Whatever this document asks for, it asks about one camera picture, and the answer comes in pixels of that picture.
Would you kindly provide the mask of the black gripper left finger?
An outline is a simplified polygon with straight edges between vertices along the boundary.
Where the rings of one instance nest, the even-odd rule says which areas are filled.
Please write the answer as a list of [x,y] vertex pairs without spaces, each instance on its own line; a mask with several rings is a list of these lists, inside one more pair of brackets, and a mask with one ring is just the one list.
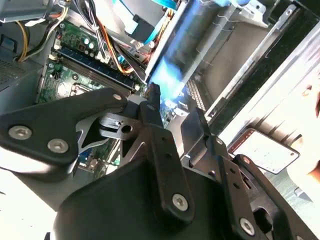
[[0,166],[45,182],[70,175],[78,156],[107,139],[121,141],[120,166],[146,161],[157,218],[188,225],[195,205],[173,135],[159,112],[160,87],[139,104],[112,88],[37,104],[0,117]]

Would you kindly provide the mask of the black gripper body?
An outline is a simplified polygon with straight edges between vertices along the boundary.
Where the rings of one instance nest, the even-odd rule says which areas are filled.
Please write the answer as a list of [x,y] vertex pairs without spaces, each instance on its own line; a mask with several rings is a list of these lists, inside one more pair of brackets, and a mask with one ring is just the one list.
[[216,157],[215,177],[178,158],[133,160],[72,193],[52,240],[223,240],[233,236],[223,187],[237,167]]

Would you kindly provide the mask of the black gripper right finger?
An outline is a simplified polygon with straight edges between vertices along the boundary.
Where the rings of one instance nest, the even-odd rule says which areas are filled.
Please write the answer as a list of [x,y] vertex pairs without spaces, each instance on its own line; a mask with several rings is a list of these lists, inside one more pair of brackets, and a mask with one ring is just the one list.
[[253,161],[231,157],[225,143],[211,133],[204,113],[194,108],[181,124],[184,168],[201,176],[207,206],[217,214],[226,240],[314,240],[298,216]]

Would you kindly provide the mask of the person's hand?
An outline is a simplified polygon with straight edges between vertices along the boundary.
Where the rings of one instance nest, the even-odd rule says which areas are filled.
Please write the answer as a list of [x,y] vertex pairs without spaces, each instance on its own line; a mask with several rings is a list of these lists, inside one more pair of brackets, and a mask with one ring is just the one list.
[[320,86],[318,84],[312,85],[304,92],[298,116],[303,143],[293,172],[301,176],[314,171],[320,162]]

